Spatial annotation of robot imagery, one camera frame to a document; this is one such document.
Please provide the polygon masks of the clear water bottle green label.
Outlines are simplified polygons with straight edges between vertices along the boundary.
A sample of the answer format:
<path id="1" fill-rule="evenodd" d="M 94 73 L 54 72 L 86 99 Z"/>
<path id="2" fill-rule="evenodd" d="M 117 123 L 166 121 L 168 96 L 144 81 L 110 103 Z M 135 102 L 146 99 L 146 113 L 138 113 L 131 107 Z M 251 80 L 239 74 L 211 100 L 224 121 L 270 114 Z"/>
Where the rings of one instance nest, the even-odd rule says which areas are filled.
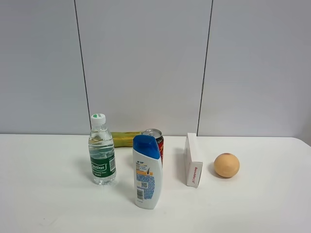
<path id="1" fill-rule="evenodd" d="M 93 114 L 88 139 L 91 170 L 95 184 L 107 185 L 116 178 L 114 142 L 104 114 Z"/>

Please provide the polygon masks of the red soda can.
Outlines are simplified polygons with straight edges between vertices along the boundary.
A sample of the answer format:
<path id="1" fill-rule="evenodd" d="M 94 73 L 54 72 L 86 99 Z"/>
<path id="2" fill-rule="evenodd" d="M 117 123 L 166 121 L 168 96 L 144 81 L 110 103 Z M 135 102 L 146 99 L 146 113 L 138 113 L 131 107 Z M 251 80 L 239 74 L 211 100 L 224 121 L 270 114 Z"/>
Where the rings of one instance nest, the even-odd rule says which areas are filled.
<path id="1" fill-rule="evenodd" d="M 164 151 L 164 137 L 162 132 L 158 129 L 146 129 L 141 133 L 142 135 L 153 136 L 156 141 L 160 151 L 161 162 L 163 162 L 163 151 Z"/>

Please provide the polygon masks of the orange round fruit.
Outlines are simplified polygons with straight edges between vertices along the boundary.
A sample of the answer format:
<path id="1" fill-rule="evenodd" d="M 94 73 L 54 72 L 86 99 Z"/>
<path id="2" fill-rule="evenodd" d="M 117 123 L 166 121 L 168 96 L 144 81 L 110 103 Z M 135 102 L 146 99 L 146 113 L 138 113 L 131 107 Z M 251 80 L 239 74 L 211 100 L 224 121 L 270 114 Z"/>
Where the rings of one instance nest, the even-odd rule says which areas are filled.
<path id="1" fill-rule="evenodd" d="M 214 160 L 214 171 L 221 177 L 232 178 L 240 169 L 238 158 L 231 153 L 222 153 Z"/>

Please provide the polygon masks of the white shampoo bottle blue cap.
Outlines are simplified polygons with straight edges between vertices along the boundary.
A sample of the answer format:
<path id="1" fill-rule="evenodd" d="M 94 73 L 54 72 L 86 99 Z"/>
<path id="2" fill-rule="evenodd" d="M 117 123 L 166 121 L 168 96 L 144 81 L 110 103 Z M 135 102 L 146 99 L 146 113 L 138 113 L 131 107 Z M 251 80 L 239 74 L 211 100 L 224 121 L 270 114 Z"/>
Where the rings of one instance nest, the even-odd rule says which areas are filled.
<path id="1" fill-rule="evenodd" d="M 136 206 L 154 209 L 163 183 L 160 151 L 154 137 L 142 134 L 134 137 L 133 170 Z"/>

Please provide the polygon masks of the white cardboard box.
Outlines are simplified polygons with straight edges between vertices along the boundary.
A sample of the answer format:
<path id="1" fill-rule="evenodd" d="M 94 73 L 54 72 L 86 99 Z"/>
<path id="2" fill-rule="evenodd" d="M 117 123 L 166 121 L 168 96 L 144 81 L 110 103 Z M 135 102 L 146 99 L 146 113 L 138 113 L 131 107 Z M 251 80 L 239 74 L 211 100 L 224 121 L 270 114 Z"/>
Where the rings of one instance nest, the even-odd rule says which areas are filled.
<path id="1" fill-rule="evenodd" d="M 184 158 L 186 185 L 197 188 L 199 186 L 203 170 L 203 160 L 197 140 L 197 135 L 195 133 L 187 133 Z"/>

